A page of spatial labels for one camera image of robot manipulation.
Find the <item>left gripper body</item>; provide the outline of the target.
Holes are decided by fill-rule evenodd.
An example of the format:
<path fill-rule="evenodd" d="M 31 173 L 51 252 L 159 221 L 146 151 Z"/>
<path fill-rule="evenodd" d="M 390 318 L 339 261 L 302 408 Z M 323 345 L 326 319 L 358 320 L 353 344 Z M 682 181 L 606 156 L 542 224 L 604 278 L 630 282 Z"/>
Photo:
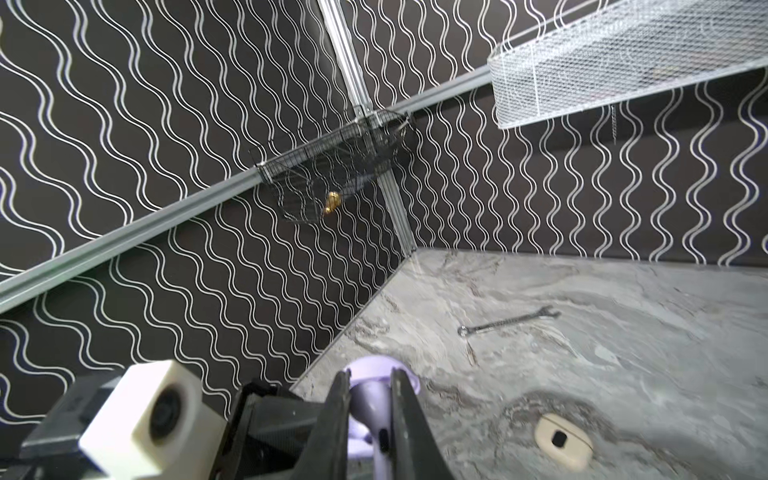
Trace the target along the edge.
<path fill-rule="evenodd" d="M 243 385 L 209 477 L 289 478 L 323 407 L 262 380 Z"/>

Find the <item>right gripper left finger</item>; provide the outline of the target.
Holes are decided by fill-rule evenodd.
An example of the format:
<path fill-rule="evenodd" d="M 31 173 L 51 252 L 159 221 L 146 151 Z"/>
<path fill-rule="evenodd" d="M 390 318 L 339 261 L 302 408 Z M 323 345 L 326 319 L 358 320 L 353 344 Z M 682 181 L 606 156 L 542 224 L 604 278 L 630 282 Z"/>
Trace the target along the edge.
<path fill-rule="evenodd" d="M 290 479 L 346 479 L 350 373 L 339 371 Z"/>

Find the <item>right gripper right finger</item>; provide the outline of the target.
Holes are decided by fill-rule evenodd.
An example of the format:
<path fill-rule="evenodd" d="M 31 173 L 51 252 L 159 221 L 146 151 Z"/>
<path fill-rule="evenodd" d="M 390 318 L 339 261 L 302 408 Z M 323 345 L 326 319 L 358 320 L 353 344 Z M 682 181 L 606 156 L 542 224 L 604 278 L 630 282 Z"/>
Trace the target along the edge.
<path fill-rule="evenodd" d="M 393 369 L 390 380 L 393 478 L 453 479 L 407 373 Z"/>

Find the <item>purple earbud case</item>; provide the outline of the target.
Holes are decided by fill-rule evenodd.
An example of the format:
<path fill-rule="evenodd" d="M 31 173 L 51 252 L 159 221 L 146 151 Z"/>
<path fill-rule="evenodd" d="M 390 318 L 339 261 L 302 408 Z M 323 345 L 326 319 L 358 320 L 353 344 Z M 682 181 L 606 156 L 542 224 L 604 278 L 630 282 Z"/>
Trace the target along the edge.
<path fill-rule="evenodd" d="M 416 394 L 419 377 L 403 362 L 385 355 L 370 355 L 349 363 L 350 410 L 347 454 L 351 460 L 372 459 L 388 453 L 392 443 L 392 381 L 394 370 L 406 375 Z"/>

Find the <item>beige earbud charging case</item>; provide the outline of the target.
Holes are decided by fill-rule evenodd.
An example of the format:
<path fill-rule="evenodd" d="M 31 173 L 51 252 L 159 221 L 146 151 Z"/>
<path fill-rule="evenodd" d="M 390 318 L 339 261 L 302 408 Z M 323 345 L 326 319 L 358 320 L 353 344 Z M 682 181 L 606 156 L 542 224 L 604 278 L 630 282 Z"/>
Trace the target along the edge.
<path fill-rule="evenodd" d="M 534 440 L 548 457 L 574 472 L 584 471 L 594 455 L 594 445 L 587 433 L 554 413 L 540 417 Z"/>

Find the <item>purple earbud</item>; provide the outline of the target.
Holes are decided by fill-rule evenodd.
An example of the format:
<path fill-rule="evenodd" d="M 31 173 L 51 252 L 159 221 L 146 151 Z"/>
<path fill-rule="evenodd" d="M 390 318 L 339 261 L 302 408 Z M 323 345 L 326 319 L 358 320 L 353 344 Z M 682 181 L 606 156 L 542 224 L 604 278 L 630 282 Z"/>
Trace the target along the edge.
<path fill-rule="evenodd" d="M 351 389 L 350 413 L 356 421 L 367 427 L 371 435 L 374 478 L 392 479 L 390 386 L 379 381 L 367 381 L 356 385 Z"/>

